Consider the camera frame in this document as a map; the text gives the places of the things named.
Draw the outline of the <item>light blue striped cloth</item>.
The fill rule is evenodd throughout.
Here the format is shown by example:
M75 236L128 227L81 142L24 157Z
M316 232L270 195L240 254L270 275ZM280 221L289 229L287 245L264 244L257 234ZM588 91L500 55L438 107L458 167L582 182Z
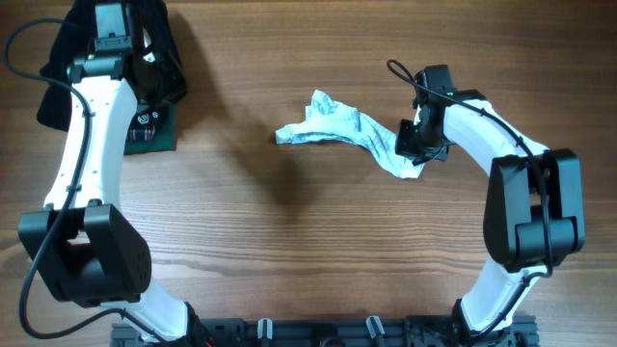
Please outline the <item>light blue striped cloth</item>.
M305 107L305 120L275 132L278 145L343 142L367 150L377 164L401 179L417 179L423 164L395 153L396 134L381 123L319 90Z

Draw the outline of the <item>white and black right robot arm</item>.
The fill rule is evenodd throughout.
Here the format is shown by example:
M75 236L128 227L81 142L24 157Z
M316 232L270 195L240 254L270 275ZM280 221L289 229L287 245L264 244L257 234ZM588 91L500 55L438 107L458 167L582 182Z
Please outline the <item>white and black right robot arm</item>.
M461 147L489 177L483 239L489 257L449 318L452 342L492 343L510 329L531 287L549 279L585 241L581 170L569 149L550 149L499 116L477 90L457 90L446 65L410 73L388 69L414 87L415 120L402 120L395 152L415 165L445 161Z

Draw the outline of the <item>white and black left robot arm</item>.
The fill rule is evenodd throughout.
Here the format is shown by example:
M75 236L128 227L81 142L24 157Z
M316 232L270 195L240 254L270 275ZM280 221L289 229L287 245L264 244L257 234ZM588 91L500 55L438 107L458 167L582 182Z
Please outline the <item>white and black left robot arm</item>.
M58 302L117 314L146 343L192 344L194 311L152 278L148 243L120 209L126 143L152 139L186 92L166 5L75 2L38 78L39 121L67 141L42 211L18 227L29 276Z

